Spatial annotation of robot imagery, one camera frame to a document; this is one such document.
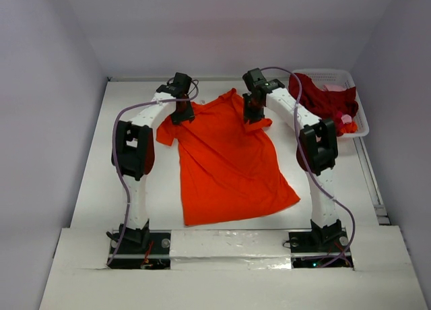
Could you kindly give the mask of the orange t-shirt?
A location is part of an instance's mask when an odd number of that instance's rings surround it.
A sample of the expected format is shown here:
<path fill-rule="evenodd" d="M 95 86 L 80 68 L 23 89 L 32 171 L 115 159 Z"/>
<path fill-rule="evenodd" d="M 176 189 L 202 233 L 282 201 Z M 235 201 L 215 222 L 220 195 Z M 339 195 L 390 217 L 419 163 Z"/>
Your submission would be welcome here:
<path fill-rule="evenodd" d="M 245 123 L 243 104 L 233 88 L 206 104 L 193 103 L 193 121 L 176 125 L 167 117 L 157 129 L 159 143 L 178 143 L 187 226 L 268 216 L 300 201 L 265 133 L 271 119 Z"/>

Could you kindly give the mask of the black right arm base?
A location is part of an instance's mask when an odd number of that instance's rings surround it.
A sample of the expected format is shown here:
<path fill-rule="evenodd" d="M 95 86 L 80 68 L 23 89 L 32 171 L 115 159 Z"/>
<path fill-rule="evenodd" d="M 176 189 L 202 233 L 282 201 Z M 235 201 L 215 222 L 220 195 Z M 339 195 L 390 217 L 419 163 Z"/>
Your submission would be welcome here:
<path fill-rule="evenodd" d="M 289 232 L 282 244 L 290 250 L 292 267 L 298 268 L 354 268 L 350 249 L 346 249 L 349 239 L 346 232 L 319 243 L 312 239 L 310 231 Z"/>

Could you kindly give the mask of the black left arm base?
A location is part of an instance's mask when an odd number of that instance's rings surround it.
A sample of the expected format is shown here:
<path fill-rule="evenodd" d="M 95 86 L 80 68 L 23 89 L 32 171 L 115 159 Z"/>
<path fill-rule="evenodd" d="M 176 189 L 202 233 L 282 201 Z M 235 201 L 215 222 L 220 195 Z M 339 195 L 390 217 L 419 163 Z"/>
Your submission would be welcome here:
<path fill-rule="evenodd" d="M 107 262 L 116 270 L 169 270 L 171 232 L 147 231 L 141 242 L 133 242 L 124 237 L 117 254 L 109 261 L 116 248 L 111 241 Z"/>

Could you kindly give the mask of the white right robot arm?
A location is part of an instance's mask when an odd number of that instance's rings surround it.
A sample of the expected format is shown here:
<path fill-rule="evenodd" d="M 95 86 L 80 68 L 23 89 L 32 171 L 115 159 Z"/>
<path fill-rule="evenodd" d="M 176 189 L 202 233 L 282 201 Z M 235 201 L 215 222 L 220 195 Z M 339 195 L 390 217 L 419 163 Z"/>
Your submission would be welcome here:
<path fill-rule="evenodd" d="M 300 100 L 304 90 L 293 95 L 278 79 L 267 80 L 261 69 L 247 71 L 243 81 L 245 123 L 256 123 L 264 110 L 273 111 L 296 136 L 296 159 L 306 173 L 312 202 L 310 229 L 289 233 L 288 247 L 293 254 L 332 254 L 339 250 L 347 235 L 336 211 L 333 193 L 333 168 L 338 156 L 336 126 L 304 107 Z"/>

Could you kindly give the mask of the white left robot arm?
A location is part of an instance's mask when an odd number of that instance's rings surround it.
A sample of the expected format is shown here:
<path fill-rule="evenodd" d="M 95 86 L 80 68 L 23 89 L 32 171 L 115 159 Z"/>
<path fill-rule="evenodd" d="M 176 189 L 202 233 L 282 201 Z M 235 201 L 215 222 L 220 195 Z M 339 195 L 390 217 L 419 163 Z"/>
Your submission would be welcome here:
<path fill-rule="evenodd" d="M 107 233 L 115 244 L 113 255 L 149 249 L 145 185 L 155 162 L 155 134 L 165 119 L 178 125 L 195 118 L 193 90 L 199 93 L 198 81 L 177 72 L 157 88 L 149 102 L 124 108 L 114 120 L 111 161 L 125 192 L 126 211 L 118 233 Z"/>

